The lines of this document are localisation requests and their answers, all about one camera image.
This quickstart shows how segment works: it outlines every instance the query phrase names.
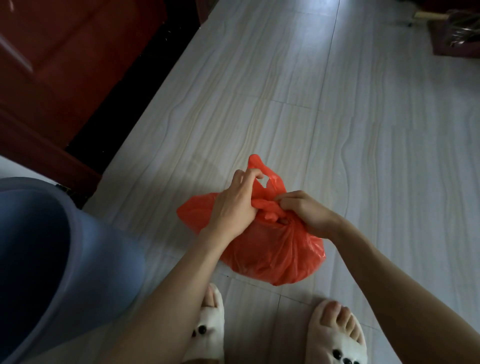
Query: foot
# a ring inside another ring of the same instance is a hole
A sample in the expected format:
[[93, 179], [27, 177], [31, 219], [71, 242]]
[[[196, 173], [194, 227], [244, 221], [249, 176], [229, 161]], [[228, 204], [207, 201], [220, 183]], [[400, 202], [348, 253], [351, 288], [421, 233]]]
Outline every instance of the foot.
[[348, 307], [325, 300], [310, 319], [305, 363], [367, 364], [365, 336]]
[[209, 359], [213, 360], [213, 363], [222, 364], [224, 362], [224, 326], [225, 317], [222, 295], [216, 285], [210, 283], [200, 309], [200, 319], [192, 332], [192, 337], [182, 363], [193, 363], [193, 361], [197, 362], [199, 359]]

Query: white slipper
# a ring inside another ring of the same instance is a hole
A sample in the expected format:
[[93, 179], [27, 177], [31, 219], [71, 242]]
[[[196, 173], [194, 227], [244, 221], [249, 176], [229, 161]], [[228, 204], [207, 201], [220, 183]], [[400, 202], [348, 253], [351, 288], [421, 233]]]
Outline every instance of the white slipper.
[[215, 284], [213, 289], [217, 307], [202, 307], [198, 325], [192, 333], [182, 363], [195, 359], [214, 359], [224, 363], [223, 336], [225, 327], [225, 310], [222, 295]]
[[[335, 363], [335, 364], [367, 364], [367, 347], [354, 339], [327, 326], [320, 325], [325, 306], [331, 302], [324, 300], [312, 314], [308, 325], [307, 350], [305, 364]], [[365, 343], [365, 336], [357, 318], [356, 325], [360, 329], [360, 335]]]

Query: finger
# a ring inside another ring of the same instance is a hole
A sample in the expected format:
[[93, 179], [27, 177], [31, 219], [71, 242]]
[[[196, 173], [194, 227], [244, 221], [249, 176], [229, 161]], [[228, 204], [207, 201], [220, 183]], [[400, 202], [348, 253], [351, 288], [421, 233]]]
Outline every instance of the finger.
[[240, 186], [245, 172], [242, 170], [236, 170], [233, 174], [232, 183], [230, 186]]
[[299, 198], [285, 197], [280, 200], [280, 207], [284, 210], [296, 211], [300, 206]]
[[264, 177], [264, 174], [258, 168], [250, 168], [243, 175], [242, 186], [246, 186], [249, 190], [253, 188], [253, 181], [257, 178], [261, 179]]
[[279, 194], [274, 198], [275, 201], [280, 201], [283, 198], [289, 197], [289, 198], [302, 198], [307, 196], [307, 194], [304, 191], [292, 191], [292, 192], [287, 192], [285, 194]]

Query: trash bin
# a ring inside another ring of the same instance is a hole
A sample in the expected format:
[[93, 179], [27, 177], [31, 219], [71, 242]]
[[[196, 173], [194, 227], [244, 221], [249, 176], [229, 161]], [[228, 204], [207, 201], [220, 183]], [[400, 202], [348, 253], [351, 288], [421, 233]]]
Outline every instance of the trash bin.
[[144, 277], [142, 248], [50, 183], [0, 179], [0, 363], [117, 317]]

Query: right hand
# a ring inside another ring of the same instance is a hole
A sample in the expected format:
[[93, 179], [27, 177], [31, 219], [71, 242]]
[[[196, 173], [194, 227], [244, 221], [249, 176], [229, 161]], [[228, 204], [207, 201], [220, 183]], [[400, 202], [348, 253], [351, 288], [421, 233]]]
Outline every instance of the right hand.
[[323, 206], [304, 191], [293, 191], [275, 197], [284, 210], [294, 211], [308, 226], [308, 232], [332, 240], [342, 217]]

